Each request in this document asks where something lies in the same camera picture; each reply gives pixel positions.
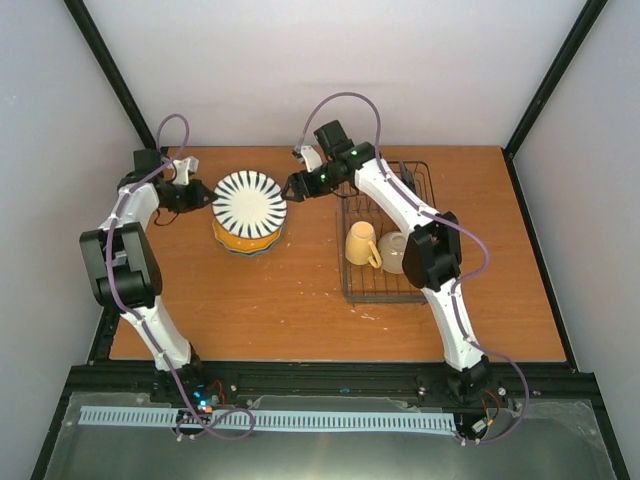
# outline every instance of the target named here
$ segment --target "white perforated rail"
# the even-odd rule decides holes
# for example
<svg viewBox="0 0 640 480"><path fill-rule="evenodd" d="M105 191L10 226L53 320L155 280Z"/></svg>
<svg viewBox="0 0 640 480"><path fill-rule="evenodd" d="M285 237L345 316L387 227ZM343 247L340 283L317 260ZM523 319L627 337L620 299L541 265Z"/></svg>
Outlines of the white perforated rail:
<svg viewBox="0 0 640 480"><path fill-rule="evenodd" d="M182 413L177 408L82 407L79 425L123 427L175 427ZM213 413L213 422L224 410ZM450 413L304 412L252 410L256 431L267 432L408 432L451 435L455 430ZM193 419L184 428L199 428ZM247 430L249 417L229 415L216 429Z"/></svg>

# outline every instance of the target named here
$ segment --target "wooden table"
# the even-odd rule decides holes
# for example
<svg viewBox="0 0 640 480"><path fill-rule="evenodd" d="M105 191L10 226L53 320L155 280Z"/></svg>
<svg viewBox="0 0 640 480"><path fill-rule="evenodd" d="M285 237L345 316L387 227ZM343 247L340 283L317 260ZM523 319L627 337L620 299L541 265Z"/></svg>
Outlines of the wooden table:
<svg viewBox="0 0 640 480"><path fill-rule="evenodd" d="M428 163L440 211L482 238L489 270L464 286L476 335L520 361L565 360L516 198L498 147L385 147L388 160ZM197 178L210 186L242 169L280 185L301 166L290 147L199 147ZM350 305L341 293L336 198L290 203L286 232L267 254L231 255L214 238L211 208L181 215L147 235L164 278L162 298L203 359L440 361L442 342L428 305ZM160 221L172 214L163 212ZM462 270L481 251L462 239ZM111 358L151 358L120 322Z"/></svg>

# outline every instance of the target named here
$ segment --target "stack of plates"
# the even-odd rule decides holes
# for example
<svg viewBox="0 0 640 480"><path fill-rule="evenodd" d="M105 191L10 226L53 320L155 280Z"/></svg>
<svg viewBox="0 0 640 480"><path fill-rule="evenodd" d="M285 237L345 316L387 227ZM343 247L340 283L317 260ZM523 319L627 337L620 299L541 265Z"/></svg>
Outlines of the stack of plates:
<svg viewBox="0 0 640 480"><path fill-rule="evenodd" d="M273 248L282 235L287 204L272 178L253 170L234 172L214 191L213 231L222 246L244 256Z"/></svg>

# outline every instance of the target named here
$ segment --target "black and white plate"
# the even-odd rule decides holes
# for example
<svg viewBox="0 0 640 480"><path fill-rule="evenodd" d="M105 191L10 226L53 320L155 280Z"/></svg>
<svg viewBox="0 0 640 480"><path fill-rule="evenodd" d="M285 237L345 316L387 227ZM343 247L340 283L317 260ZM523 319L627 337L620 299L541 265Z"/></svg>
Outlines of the black and white plate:
<svg viewBox="0 0 640 480"><path fill-rule="evenodd" d="M213 214L230 234L255 240L282 228L287 203L280 196L280 186L264 173L234 172L214 191L218 199L213 202Z"/></svg>

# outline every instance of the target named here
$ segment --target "black frame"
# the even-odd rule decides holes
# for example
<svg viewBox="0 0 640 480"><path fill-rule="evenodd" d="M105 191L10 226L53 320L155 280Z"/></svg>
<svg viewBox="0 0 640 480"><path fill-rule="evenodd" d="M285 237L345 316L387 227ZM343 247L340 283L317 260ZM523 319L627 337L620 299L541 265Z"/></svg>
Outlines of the black frame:
<svg viewBox="0 0 640 480"><path fill-rule="evenodd" d="M64 0L69 12L114 93L122 104L140 140L147 148L155 148L155 140L136 105L117 65L82 0ZM503 155L520 212L533 248L540 276L547 294L562 346L567 358L561 363L520 364L530 389L540 398L590 400L602 436L605 440L615 473L619 479L628 479L618 443L607 415L598 384L593 374L578 371L571 342L553 292L549 273L538 243L531 216L524 199L513 160L527 134L533 127L556 85L580 48L589 30L606 5L607 0L587 0L556 55L551 67L536 91L522 119L518 123ZM88 362L72 367L60 401L51 421L32 480L44 477L64 417L69 397L73 392L147 392L154 390L155 368L151 361L110 360L119 315L105 309L100 318ZM227 399L243 404L265 394L276 395L352 395L384 396L402 399L409 404L434 406L456 415L478 411L478 406L459 406L437 387L441 384L444 369L442 363L289 363L289 362L203 362L205 371L220 378L226 385ZM519 377L508 364L492 365L492 385L503 386L509 396L523 394ZM229 386L235 385L232 391ZM426 393L419 393L419 387Z"/></svg>

